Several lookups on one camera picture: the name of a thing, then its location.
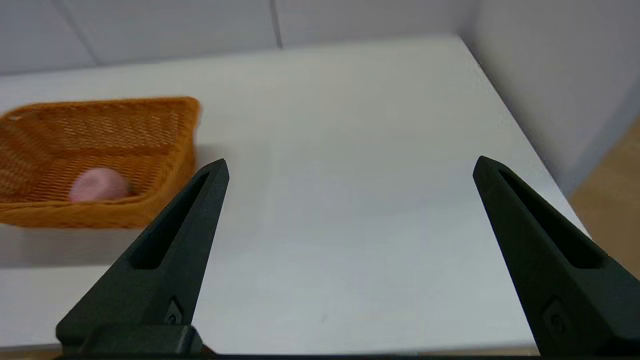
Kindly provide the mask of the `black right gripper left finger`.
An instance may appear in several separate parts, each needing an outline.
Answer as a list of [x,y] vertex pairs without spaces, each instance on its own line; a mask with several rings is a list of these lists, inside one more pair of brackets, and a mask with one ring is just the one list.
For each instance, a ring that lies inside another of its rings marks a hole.
[[64,349],[198,349],[192,326],[230,173],[202,167],[55,328]]

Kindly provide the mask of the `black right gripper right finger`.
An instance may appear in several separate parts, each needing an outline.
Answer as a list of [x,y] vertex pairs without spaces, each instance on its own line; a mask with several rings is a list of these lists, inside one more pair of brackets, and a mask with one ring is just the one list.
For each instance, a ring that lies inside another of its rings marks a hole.
[[640,283],[510,168],[473,180],[541,354],[638,354]]

